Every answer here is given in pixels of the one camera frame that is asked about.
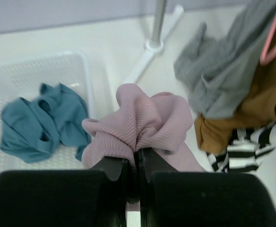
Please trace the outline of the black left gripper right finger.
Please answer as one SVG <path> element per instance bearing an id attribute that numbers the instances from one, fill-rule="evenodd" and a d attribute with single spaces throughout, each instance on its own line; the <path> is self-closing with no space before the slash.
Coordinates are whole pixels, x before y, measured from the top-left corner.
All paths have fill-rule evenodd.
<path id="1" fill-rule="evenodd" d="M 151 176 L 156 172 L 178 172 L 153 148 L 143 148 L 137 152 L 137 170 L 139 182 L 150 182 Z"/>

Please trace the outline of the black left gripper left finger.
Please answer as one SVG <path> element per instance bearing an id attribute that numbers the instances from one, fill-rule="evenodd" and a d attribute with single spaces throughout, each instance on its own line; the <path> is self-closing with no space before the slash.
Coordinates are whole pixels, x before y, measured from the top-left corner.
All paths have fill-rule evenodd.
<path id="1" fill-rule="evenodd" d="M 104 172 L 110 181 L 127 179 L 128 160 L 116 157 L 103 157 L 90 170 Z"/>

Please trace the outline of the mauve pink tank top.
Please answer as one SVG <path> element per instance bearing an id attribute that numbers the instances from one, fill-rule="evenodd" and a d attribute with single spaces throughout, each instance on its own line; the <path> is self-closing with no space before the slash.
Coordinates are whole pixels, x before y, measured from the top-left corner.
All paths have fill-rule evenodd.
<path id="1" fill-rule="evenodd" d="M 136 179 L 134 153 L 152 148 L 178 171 L 204 171 L 185 143 L 187 131 L 193 125 L 185 98 L 170 92 L 148 97 L 136 84 L 123 84 L 116 99 L 116 112 L 100 120 L 82 121 L 83 129 L 93 137 L 81 158 L 86 168 L 103 157 L 124 158 Z"/>

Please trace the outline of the teal blue tank top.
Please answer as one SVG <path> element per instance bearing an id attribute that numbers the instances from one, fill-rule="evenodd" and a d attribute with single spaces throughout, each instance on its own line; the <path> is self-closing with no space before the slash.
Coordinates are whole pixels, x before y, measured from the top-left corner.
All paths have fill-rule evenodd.
<path id="1" fill-rule="evenodd" d="M 85 101 L 63 84 L 41 84 L 39 96 L 31 101 L 20 97 L 1 112 L 0 149 L 31 164 L 49 159 L 63 144 L 76 147 L 81 161 L 91 137 L 81 122 L 88 117 Z"/>

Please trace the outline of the black white striped tank top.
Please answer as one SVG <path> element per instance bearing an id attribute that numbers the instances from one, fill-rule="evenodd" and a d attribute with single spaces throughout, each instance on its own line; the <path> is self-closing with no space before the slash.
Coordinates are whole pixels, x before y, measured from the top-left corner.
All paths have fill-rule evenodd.
<path id="1" fill-rule="evenodd" d="M 220 154 L 207 154 L 215 172 L 247 173 L 256 171 L 261 162 L 276 150 L 276 122 L 262 128 L 237 129 Z"/>

